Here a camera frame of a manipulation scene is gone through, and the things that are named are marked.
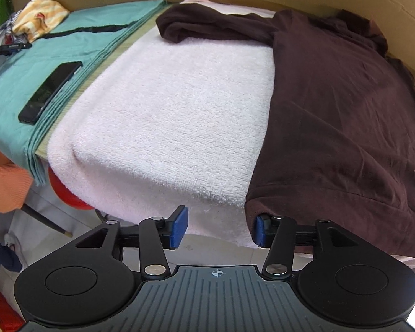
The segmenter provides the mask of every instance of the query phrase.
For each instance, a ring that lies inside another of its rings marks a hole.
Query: crosshair symbol
[[[223,271],[220,271],[219,269],[216,269],[214,272],[212,272],[212,274],[217,278],[224,275]]]

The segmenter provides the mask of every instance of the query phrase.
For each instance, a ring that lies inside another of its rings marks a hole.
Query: blue jeans
[[[0,244],[0,265],[6,268],[8,271],[20,272],[22,270],[22,264],[16,253],[11,248],[2,246]]]

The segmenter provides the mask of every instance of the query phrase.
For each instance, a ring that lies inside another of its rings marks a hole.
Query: white towel
[[[223,13],[273,12],[203,2]],[[187,39],[155,27],[71,107],[49,163],[83,201],[135,223],[189,207],[188,233],[255,247],[244,201],[273,91],[270,47]]]

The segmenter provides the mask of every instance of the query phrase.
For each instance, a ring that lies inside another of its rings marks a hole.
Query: black phone
[[[65,62],[58,65],[23,107],[19,114],[19,121],[28,125],[35,125],[57,92],[82,66],[81,61]]]

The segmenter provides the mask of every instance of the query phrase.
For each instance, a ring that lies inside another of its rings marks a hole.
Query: sneaker
[[[23,256],[22,253],[22,246],[20,245],[20,241],[12,232],[5,234],[5,246],[11,248],[11,250],[13,250],[19,258],[20,263],[22,264],[21,271],[28,267],[25,256]]]

